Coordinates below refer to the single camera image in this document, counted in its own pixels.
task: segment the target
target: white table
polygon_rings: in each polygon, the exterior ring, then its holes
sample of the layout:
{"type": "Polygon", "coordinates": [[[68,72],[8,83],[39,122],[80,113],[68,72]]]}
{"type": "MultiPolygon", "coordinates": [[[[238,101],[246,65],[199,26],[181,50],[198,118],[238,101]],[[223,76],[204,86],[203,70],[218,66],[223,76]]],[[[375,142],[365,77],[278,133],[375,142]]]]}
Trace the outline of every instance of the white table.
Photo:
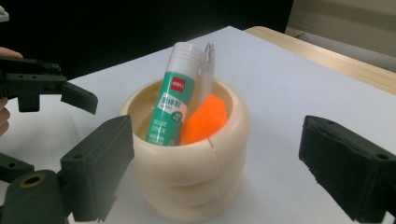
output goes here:
{"type": "MultiPolygon", "coordinates": [[[[224,213],[205,223],[354,223],[298,159],[304,117],[332,119],[395,154],[396,97],[232,27],[189,42],[204,49],[208,41],[215,44],[216,78],[246,100],[252,127],[244,185],[224,213]]],[[[99,98],[95,116],[60,96],[41,97],[41,111],[30,114],[10,101],[11,128],[0,149],[37,170],[58,171],[62,155],[116,117],[133,92],[163,76],[170,51],[72,80],[99,98]]],[[[117,196],[106,223],[174,223],[146,204],[129,172],[117,196]]],[[[384,223],[392,220],[387,215],[384,223]]]]}

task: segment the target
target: green label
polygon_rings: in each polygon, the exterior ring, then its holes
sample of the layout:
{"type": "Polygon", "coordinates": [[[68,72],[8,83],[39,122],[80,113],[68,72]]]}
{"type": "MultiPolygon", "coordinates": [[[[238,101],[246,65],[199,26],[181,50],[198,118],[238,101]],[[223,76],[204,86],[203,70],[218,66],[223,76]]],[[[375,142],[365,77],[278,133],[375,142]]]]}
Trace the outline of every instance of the green label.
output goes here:
{"type": "Polygon", "coordinates": [[[166,73],[155,104],[146,141],[159,146],[178,144],[195,81],[179,73],[166,73]]]}

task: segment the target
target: glue stick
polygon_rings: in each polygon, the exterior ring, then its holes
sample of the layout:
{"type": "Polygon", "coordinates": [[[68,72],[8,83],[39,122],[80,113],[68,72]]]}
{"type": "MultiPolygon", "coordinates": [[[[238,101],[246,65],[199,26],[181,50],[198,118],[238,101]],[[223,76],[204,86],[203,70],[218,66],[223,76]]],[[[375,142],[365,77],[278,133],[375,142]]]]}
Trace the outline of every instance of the glue stick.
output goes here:
{"type": "Polygon", "coordinates": [[[204,53],[192,44],[174,45],[148,126],[147,142],[178,144],[203,57],[204,53]]]}

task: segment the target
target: red logo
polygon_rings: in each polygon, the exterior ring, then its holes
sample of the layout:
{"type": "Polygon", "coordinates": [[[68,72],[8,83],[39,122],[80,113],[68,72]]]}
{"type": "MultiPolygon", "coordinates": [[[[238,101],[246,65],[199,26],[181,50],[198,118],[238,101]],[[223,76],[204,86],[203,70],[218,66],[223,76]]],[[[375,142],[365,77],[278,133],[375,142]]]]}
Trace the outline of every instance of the red logo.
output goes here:
{"type": "Polygon", "coordinates": [[[173,77],[171,83],[171,90],[183,92],[185,85],[186,85],[186,80],[180,77],[173,77]]]}

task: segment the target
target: dark background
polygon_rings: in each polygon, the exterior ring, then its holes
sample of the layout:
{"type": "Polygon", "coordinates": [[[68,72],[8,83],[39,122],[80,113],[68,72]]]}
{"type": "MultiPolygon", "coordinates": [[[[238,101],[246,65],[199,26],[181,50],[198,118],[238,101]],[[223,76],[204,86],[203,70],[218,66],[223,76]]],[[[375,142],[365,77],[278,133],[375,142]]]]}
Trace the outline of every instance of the dark background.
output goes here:
{"type": "Polygon", "coordinates": [[[0,0],[0,46],[59,63],[69,79],[226,26],[284,33],[292,0],[0,0]]]}

